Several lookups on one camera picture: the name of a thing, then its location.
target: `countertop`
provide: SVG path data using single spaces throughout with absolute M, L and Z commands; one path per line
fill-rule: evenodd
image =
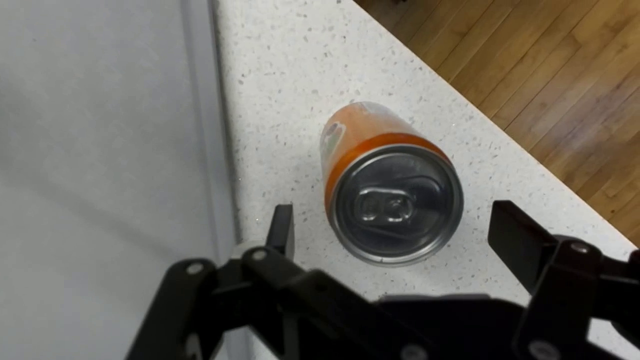
M 608 255 L 626 257 L 634 247 L 355 1 L 221 0 L 218 17 L 245 246 L 265 242 L 275 206 L 291 202 L 296 261 L 367 297 L 486 292 L 521 304 L 528 294 L 486 244 L 495 199 L 512 199 L 551 232 L 585 237 Z M 328 116 L 353 99 L 407 117 L 461 174 L 461 227 L 425 261 L 360 261 L 328 226 L 318 137 Z M 608 323 L 598 322 L 590 337 L 638 355 Z

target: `pull tab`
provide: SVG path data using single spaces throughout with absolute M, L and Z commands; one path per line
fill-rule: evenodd
M 364 188 L 356 197 L 356 218 L 364 223 L 407 223 L 415 215 L 408 192 L 397 188 Z

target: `can lid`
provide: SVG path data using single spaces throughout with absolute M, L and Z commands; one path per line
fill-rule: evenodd
M 452 163 L 427 147 L 387 146 L 351 166 L 332 199 L 343 244 L 371 261 L 411 261 L 438 250 L 463 218 Z

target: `orange can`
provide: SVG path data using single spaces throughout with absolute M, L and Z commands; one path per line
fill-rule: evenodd
M 381 103 L 353 102 L 320 140 L 325 207 L 358 257 L 405 264 L 443 247 L 463 218 L 450 157 Z

